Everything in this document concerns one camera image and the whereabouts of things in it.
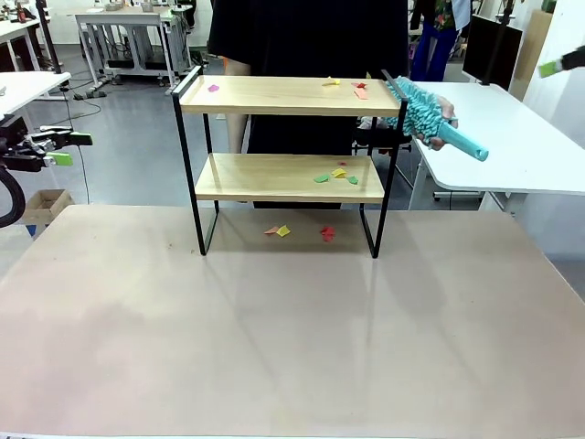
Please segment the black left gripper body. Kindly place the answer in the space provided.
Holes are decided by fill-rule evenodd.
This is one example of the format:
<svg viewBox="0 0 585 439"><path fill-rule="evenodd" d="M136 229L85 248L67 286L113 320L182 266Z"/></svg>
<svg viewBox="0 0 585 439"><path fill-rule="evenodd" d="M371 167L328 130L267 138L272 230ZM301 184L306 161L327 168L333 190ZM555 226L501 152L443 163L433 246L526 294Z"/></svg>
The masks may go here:
<svg viewBox="0 0 585 439"><path fill-rule="evenodd" d="M9 170L40 172L45 150L28 135L21 116L7 114L1 120L1 165Z"/></svg>

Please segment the person's left hand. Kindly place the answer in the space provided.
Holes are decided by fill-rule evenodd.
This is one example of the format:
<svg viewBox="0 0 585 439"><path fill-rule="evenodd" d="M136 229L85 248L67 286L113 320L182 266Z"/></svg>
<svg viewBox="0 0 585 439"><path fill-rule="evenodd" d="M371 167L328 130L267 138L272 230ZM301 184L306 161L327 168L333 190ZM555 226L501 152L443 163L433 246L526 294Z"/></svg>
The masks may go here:
<svg viewBox="0 0 585 439"><path fill-rule="evenodd" d="M436 101L441 107L441 114L442 118L448 122L449 125L453 126L454 128L458 127L458 119L455 115L454 105L448 101L446 98L437 95ZM446 145L444 139L442 137L432 137L430 139L430 148L436 151L441 150Z"/></svg>

